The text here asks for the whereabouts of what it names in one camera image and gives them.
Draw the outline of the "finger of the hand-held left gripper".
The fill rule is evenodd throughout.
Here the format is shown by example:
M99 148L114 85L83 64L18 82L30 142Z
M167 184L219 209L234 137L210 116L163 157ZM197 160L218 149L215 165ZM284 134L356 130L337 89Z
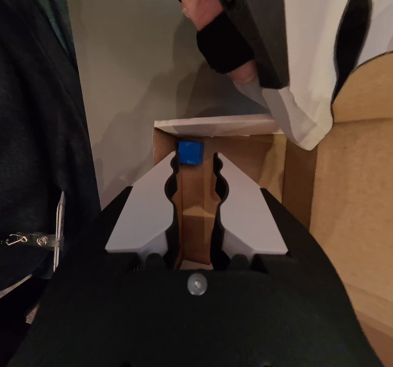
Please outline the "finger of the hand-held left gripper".
M359 66L392 52L393 0L348 0L334 46L334 101Z
M284 1L289 83L281 89L264 88L256 81L235 87L266 106L289 140L312 150L333 124L334 48L348 0Z

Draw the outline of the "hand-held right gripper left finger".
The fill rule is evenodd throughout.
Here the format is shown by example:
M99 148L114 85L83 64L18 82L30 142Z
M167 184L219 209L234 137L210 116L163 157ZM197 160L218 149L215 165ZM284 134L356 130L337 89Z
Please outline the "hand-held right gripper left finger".
M169 269L180 252L178 210L173 201L178 191L179 160L170 152L131 188L106 243L109 253L136 253L142 263L160 255Z

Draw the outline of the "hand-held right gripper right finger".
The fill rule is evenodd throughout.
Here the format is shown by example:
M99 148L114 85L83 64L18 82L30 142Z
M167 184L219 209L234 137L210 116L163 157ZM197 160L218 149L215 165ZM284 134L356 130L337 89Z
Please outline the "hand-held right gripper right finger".
M211 235L211 264L225 270L236 255L285 256L288 248L259 185L222 153L213 156L219 203Z

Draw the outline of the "blue cube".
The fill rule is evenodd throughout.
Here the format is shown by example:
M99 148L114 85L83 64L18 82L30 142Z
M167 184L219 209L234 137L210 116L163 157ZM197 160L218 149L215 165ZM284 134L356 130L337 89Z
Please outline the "blue cube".
M202 164L204 147L203 142L180 140L178 143L179 163L194 166Z

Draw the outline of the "white cardboard box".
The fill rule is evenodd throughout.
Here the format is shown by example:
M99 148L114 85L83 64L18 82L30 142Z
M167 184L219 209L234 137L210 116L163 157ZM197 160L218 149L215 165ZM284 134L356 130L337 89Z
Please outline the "white cardboard box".
M183 268L209 264L222 153L263 189L288 257L257 271L215 272L229 291L206 315L188 296L164 335L168 366L392 366L392 51L361 64L333 103L332 130L311 151L265 115L156 121L158 164L181 138L205 143L180 165Z

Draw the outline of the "ID badge with clip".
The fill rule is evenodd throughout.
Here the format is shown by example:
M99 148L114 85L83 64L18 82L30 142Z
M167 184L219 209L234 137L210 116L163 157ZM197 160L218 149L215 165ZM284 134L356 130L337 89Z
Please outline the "ID badge with clip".
M60 200L56 209L56 229L55 234L41 232L34 233L13 233L1 239L0 245L13 246L26 244L28 246L40 247L53 252L53 269L55 272L61 257L64 243L64 218L65 218L66 196L61 192Z

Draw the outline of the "person's black sweater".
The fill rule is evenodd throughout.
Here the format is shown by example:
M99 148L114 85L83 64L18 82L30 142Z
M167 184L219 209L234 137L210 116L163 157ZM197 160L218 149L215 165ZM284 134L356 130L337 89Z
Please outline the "person's black sweater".
M60 262L101 211L78 70L36 0L1 0L1 239L55 234L65 192ZM1 246L1 289L51 276L53 252Z

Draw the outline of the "person's teal pants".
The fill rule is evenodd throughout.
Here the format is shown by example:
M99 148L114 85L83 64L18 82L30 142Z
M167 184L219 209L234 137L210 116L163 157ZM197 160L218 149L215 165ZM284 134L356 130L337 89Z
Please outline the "person's teal pants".
M46 13L50 24L76 70L77 58L67 0L36 0Z

